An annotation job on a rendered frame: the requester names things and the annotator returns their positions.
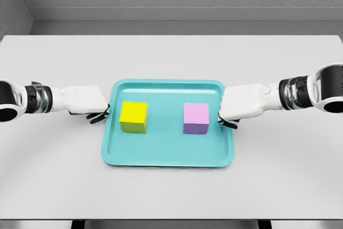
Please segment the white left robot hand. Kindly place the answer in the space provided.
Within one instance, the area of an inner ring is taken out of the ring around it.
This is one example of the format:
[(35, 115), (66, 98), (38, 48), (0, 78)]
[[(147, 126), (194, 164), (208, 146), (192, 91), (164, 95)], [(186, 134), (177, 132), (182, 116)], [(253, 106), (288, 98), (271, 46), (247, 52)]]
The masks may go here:
[(70, 115), (86, 115), (90, 124), (106, 119), (110, 104), (97, 86), (74, 86), (66, 88), (67, 110)]

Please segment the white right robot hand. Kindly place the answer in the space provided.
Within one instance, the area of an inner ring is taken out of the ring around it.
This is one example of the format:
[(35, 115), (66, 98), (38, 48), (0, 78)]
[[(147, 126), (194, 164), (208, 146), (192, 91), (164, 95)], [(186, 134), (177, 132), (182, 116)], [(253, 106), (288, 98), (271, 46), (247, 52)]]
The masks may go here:
[(241, 119), (256, 117), (265, 112), (265, 99), (270, 93), (271, 88), (262, 84), (225, 88), (218, 112), (218, 123), (237, 129), (237, 122)]

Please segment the pink purple cube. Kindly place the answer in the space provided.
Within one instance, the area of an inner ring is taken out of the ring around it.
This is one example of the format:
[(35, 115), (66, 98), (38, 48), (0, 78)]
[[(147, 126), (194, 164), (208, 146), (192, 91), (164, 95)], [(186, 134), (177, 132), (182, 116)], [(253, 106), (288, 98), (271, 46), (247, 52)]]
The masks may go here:
[(210, 124), (208, 104), (184, 103), (183, 108), (183, 133), (184, 134), (207, 134)]

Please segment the yellow cube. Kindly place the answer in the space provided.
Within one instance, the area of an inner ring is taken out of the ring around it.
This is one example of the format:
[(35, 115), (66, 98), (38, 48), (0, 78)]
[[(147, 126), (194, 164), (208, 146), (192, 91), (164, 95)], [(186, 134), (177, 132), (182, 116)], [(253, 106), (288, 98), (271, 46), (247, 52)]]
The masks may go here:
[(146, 102), (124, 101), (119, 123), (123, 132), (145, 134), (147, 130), (148, 107)]

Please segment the teal rectangular tray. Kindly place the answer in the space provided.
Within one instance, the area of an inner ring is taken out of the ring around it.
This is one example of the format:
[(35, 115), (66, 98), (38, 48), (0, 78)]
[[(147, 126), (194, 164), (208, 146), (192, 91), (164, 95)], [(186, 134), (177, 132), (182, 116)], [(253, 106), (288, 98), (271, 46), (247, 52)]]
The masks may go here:
[[(225, 167), (235, 157), (231, 128), (217, 122), (225, 86), (217, 80), (122, 79), (110, 96), (101, 147), (104, 162), (114, 166)], [(123, 132), (122, 103), (147, 103), (147, 132)], [(209, 107), (206, 134), (183, 133), (186, 102)]]

